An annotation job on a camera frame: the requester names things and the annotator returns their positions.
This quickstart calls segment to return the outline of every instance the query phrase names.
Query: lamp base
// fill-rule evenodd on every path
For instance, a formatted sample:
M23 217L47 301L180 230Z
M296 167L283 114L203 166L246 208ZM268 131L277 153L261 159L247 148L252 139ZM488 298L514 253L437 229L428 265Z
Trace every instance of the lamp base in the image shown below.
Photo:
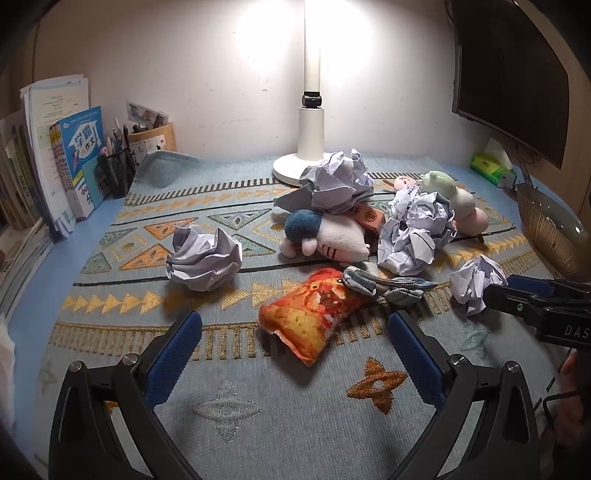
M324 152L324 160L329 159L331 155L331 153ZM319 165L320 162L322 160L302 160L297 156L297 153L291 153L275 160L273 163L273 175L283 183L299 187L301 186L300 177L304 170L307 167Z

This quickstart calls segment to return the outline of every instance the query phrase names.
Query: orange plush pillow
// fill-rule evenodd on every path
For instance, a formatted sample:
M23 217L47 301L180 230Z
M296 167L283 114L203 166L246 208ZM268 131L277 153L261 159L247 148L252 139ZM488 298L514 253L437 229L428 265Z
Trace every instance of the orange plush pillow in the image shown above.
M345 287L342 272L322 268L285 297L263 305L258 324L310 366L341 320L368 300Z

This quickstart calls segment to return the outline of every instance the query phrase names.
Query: blue book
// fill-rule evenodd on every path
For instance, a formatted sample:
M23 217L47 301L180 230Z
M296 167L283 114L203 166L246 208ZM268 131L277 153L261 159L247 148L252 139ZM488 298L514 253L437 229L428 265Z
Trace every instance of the blue book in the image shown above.
M105 145L100 106L59 120L51 127L50 136L68 202L76 219L84 220L107 194L97 169L100 149Z

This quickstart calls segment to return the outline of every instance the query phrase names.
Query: orange star pattern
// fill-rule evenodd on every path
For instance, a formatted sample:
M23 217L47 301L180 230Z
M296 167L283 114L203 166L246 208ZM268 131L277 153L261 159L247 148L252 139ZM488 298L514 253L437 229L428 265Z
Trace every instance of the orange star pattern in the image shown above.
M347 390L349 398L360 400L371 398L374 405L384 415L392 409L392 390L407 379L406 372L394 370L386 372L384 366L373 357L368 357L365 364L365 378Z

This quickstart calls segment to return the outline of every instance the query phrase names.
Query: patterned tablecloth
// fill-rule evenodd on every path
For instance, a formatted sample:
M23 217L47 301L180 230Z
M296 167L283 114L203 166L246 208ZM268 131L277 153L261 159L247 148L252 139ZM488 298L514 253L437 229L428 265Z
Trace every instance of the patterned tablecloth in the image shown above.
M376 180L368 203L383 210L394 197L389 179L444 170L429 158L366 162ZM203 338L156 412L204 479L384 479L411 449L434 408L421 402L387 338L388 306L373 304L348 318L312 368L256 327L263 302L331 264L318 254L289 260L277 253L285 212L273 207L273 198L290 188L271 177L271 165L272 159L213 164L167 152L144 160L124 208L66 297L44 355L35 409L42 475L68 364L112 365L128 352L140 353L189 304L201 313ZM475 196L490 219L485 243L456 238L438 252L423 276L439 286L408 311L449 353L481 365L519 362L538 407L564 349L538 343L503 313L486 309L466 318L465 307L451 299L449 274L483 253L508 275L551 277L523 234ZM210 232L221 227L242 242L244 262L232 284L203 294L166 279L174 226L190 222ZM385 388L387 378L397 379L396 387ZM461 459L479 407L444 470ZM112 419L130 461L147 472L117 408Z

